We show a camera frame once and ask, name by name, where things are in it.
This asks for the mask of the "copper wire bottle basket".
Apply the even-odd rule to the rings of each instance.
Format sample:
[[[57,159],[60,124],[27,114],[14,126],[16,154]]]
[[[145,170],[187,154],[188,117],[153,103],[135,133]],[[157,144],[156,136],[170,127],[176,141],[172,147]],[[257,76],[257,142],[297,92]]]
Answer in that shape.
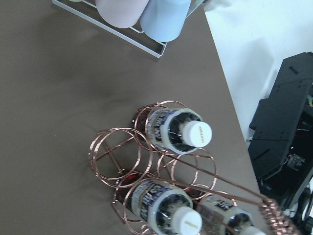
[[[148,118],[154,111],[182,108],[166,100],[138,109],[131,127],[101,130],[89,147],[89,166],[105,185],[118,191],[134,189],[145,178],[181,186],[198,203],[209,195],[220,196],[234,205],[257,211],[272,235],[297,235],[299,230],[284,215],[278,203],[252,187],[222,176],[214,156],[204,148],[180,155],[159,148],[147,137]]]

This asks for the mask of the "tea bottle front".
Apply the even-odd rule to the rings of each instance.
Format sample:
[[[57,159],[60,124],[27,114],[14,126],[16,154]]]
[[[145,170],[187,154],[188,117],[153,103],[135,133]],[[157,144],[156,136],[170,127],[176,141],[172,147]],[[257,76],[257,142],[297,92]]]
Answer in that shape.
[[[152,111],[146,128],[147,137],[153,145],[179,155],[207,146],[213,136],[210,125],[189,108],[162,108]]]

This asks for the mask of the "tea bottle back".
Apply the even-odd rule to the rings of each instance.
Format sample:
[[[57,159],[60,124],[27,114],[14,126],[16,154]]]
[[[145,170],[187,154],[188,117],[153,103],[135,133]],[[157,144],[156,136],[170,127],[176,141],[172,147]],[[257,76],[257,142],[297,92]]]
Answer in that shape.
[[[263,235],[253,224],[249,212],[239,208],[229,199],[209,194],[196,205],[202,216],[201,235],[231,235],[230,227],[239,235]]]

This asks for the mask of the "blue cup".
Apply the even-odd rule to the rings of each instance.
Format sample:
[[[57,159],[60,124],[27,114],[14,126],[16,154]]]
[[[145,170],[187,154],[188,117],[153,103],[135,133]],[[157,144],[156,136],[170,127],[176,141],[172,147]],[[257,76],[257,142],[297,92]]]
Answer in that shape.
[[[155,41],[175,40],[183,28],[190,4],[190,0],[150,0],[140,17],[140,26]]]

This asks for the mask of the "pink cup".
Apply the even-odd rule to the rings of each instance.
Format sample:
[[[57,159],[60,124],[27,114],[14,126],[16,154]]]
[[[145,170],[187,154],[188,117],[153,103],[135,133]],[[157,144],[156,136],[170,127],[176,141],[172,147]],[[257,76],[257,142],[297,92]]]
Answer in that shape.
[[[96,0],[96,9],[110,25],[129,28],[137,23],[148,0]]]

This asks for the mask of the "white cup rack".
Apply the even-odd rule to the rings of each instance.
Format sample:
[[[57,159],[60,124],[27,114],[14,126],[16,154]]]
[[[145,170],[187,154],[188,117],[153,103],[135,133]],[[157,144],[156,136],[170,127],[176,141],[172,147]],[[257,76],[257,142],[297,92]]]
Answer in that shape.
[[[53,4],[99,26],[157,58],[163,55],[168,43],[158,42],[148,37],[140,26],[140,18],[135,25],[129,28],[118,28],[108,24],[97,11],[95,0],[54,0]],[[186,18],[201,4],[201,0],[191,0]]]

